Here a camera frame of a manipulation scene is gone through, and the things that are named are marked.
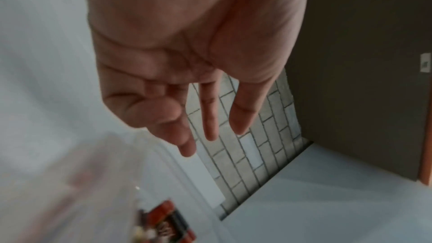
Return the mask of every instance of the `hand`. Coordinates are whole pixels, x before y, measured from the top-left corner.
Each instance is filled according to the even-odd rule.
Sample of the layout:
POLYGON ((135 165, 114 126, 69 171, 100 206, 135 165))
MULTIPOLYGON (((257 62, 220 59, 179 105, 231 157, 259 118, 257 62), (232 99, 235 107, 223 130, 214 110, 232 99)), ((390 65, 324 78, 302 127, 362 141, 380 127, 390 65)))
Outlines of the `hand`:
POLYGON ((239 80, 229 114, 252 124, 294 46, 306 0, 88 0, 102 97, 131 127, 192 155, 185 104, 199 83, 206 138, 215 140, 222 71, 239 80))

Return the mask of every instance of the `dark panel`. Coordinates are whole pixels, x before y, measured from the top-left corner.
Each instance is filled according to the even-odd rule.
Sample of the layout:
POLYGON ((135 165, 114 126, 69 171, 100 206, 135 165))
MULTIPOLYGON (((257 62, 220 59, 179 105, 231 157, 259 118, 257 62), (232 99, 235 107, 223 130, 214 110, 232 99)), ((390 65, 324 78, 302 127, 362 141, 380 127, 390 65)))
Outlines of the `dark panel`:
POLYGON ((287 64, 303 136, 416 179, 431 51, 432 0, 308 0, 287 64))

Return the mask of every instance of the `white label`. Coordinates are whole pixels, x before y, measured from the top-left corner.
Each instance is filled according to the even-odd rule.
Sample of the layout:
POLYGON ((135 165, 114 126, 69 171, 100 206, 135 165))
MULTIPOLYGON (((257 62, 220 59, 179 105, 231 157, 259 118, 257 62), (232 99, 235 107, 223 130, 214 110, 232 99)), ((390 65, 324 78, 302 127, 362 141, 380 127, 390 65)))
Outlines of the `white label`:
POLYGON ((431 53, 423 53, 420 55, 420 72, 431 72, 431 53))

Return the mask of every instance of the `white countertop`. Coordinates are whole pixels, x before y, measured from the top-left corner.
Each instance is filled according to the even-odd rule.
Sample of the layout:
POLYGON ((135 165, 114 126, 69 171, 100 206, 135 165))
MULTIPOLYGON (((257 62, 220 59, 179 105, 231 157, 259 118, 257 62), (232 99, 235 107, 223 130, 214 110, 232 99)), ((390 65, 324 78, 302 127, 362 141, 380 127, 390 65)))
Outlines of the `white countertop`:
POLYGON ((426 243, 432 190, 313 144, 224 224, 239 243, 426 243))

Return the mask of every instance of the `orange trim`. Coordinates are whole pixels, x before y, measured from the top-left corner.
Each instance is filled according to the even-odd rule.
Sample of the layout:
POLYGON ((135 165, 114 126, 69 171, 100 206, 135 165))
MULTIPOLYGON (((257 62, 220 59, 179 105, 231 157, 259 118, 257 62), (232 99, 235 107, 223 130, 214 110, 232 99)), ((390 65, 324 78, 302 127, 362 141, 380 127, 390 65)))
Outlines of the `orange trim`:
POLYGON ((418 178, 423 184, 429 186, 432 181, 432 89, 427 118, 423 142, 423 157, 418 178))

